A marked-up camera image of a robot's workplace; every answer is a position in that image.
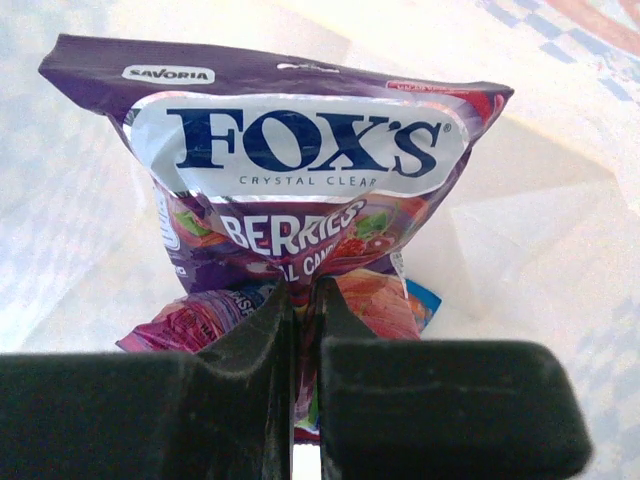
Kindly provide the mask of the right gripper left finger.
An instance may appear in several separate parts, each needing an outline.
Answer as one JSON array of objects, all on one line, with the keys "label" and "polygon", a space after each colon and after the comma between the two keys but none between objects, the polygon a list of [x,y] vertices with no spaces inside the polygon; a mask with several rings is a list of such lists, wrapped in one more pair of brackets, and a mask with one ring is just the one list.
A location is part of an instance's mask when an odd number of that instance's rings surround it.
[{"label": "right gripper left finger", "polygon": [[1,358],[5,479],[287,479],[292,446],[284,285],[196,354]]}]

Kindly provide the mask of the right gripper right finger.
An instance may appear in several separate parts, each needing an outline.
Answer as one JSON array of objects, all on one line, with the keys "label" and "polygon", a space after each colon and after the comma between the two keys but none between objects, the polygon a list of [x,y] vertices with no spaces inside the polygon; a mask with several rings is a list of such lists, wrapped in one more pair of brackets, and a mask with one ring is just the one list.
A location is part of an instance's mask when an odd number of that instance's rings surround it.
[{"label": "right gripper right finger", "polygon": [[568,479],[593,445],[568,375],[511,340],[387,340],[316,288],[326,479]]}]

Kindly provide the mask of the red candy packet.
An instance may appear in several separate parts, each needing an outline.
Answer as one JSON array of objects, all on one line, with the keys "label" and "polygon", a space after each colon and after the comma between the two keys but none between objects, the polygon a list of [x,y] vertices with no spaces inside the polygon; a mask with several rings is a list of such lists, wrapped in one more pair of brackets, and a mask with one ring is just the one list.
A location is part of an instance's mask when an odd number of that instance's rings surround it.
[{"label": "red candy packet", "polygon": [[116,345],[125,352],[196,353],[255,313],[274,288],[267,282],[188,294],[166,305],[151,322],[136,326]]}]

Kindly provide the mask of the blue M&M's packet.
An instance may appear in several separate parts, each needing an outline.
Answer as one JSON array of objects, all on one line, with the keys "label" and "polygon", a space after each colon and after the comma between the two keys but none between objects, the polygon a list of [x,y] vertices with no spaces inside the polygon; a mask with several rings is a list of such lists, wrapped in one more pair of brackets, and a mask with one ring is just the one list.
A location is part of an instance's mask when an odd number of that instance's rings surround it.
[{"label": "blue M&M's packet", "polygon": [[405,285],[418,332],[422,334],[438,312],[442,299],[413,280],[406,279]]}]

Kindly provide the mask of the checkered paper bag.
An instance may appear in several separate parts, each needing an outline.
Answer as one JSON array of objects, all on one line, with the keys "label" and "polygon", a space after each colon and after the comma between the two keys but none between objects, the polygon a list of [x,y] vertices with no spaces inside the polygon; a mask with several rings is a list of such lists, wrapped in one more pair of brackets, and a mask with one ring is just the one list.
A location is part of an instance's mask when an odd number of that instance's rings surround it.
[{"label": "checkered paper bag", "polygon": [[589,479],[639,475],[639,9],[620,1],[5,1],[1,347],[112,351],[182,293],[149,176],[38,73],[61,33],[272,51],[515,93],[405,248],[429,338],[569,369]]}]

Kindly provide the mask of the purple Fox's berries bag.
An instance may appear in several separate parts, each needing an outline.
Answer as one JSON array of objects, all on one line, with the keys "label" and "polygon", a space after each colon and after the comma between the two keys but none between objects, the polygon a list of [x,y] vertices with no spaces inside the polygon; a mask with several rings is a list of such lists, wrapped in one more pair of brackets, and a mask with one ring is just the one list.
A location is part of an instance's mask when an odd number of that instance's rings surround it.
[{"label": "purple Fox's berries bag", "polygon": [[60,35],[40,74],[153,179],[190,293],[387,264],[452,190],[512,89],[204,44]]}]

